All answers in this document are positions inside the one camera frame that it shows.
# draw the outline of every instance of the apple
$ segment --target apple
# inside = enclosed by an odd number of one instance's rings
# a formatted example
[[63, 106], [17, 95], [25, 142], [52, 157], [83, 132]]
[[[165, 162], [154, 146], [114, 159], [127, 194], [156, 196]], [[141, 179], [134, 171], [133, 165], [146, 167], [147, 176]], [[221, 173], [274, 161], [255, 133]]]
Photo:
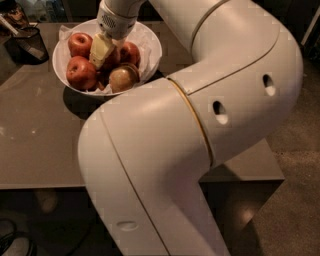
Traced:
[[121, 62], [129, 62], [139, 67], [140, 51], [136, 44], [130, 41], [125, 41], [120, 50]]
[[132, 63], [123, 63], [113, 69], [109, 76], [112, 93], [129, 90], [140, 81], [139, 71]]
[[95, 66], [82, 56], [72, 57], [67, 65], [67, 80], [77, 90], [89, 90], [98, 81]]
[[114, 50], [104, 61], [101, 69], [111, 71], [120, 64], [120, 50], [118, 47], [115, 47]]
[[88, 59], [92, 41], [92, 37], [84, 32], [72, 34], [68, 39], [71, 57], [82, 56]]

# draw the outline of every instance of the table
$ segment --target table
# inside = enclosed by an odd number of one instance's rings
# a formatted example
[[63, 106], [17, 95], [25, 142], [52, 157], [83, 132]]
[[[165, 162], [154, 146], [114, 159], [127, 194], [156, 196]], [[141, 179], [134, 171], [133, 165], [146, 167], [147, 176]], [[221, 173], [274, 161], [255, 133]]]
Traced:
[[[144, 24], [162, 44], [159, 71], [164, 76], [192, 63], [166, 24]], [[38, 25], [50, 55], [43, 64], [17, 65], [6, 56], [3, 45], [0, 49], [4, 70], [0, 76], [0, 189], [84, 186], [77, 141], [86, 118], [103, 102], [72, 91], [56, 77], [51, 57], [61, 25], [76, 24]], [[267, 163], [263, 168], [258, 168], [260, 160]], [[211, 170], [202, 181], [283, 179], [265, 140], [224, 166]]]

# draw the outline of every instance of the white bowl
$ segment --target white bowl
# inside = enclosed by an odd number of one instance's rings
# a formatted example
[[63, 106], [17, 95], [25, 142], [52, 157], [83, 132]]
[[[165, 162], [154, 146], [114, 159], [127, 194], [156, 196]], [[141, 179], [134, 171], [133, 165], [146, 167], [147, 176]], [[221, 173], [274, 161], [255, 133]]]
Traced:
[[[84, 32], [89, 34], [90, 36], [94, 36], [96, 33], [101, 32], [96, 19], [89, 20], [87, 22], [81, 23], [78, 26], [67, 30], [65, 32], [61, 31], [59, 33], [60, 40], [57, 43], [52, 56], [52, 64], [53, 69], [66, 86], [70, 87], [72, 90], [77, 91], [81, 94], [85, 94], [88, 96], [115, 96], [120, 93], [111, 93], [111, 90], [100, 91], [97, 89], [96, 91], [79, 91], [72, 86], [67, 81], [66, 78], [66, 70], [69, 60], [71, 59], [70, 51], [68, 48], [68, 39], [72, 33], [76, 32]], [[135, 43], [141, 54], [141, 61], [139, 65], [140, 72], [140, 80], [139, 84], [136, 84], [134, 87], [139, 86], [147, 82], [156, 72], [160, 59], [162, 57], [162, 48], [158, 37], [150, 30], [147, 26], [143, 25], [140, 22], [136, 22], [133, 30], [127, 37], [128, 41]]]

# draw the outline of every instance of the floor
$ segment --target floor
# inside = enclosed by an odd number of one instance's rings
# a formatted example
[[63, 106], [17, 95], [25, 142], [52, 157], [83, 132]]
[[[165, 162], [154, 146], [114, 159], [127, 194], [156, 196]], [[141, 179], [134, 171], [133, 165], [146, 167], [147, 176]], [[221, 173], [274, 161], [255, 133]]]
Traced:
[[[267, 137], [285, 180], [201, 184], [233, 256], [320, 255], [320, 72], [308, 60], [304, 68], [297, 105]], [[57, 195], [56, 210], [44, 214], [33, 191], [1, 191], [0, 219], [27, 232], [40, 256], [121, 255], [84, 188]]]

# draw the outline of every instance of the bowl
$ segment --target bowl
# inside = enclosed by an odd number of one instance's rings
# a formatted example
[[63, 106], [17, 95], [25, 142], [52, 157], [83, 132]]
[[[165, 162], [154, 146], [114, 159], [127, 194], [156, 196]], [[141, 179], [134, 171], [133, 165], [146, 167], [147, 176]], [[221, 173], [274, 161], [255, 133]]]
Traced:
[[[80, 91], [73, 88], [67, 81], [66, 70], [69, 60], [71, 59], [68, 48], [69, 37], [76, 32], [84, 32], [90, 36], [100, 33], [97, 20], [89, 20], [81, 23], [72, 29], [61, 27], [59, 31], [59, 42], [57, 43], [52, 56], [53, 69], [60, 81], [67, 87], [81, 94], [88, 96], [110, 96], [114, 97], [126, 91], [112, 93], [109, 85], [104, 91], [96, 89], [95, 91]], [[139, 48], [141, 60], [139, 65], [140, 82], [135, 84], [132, 89], [146, 83], [157, 71], [160, 59], [162, 57], [162, 48], [158, 37], [147, 26], [140, 22], [136, 22], [132, 31], [128, 35], [127, 41], [131, 41]]]

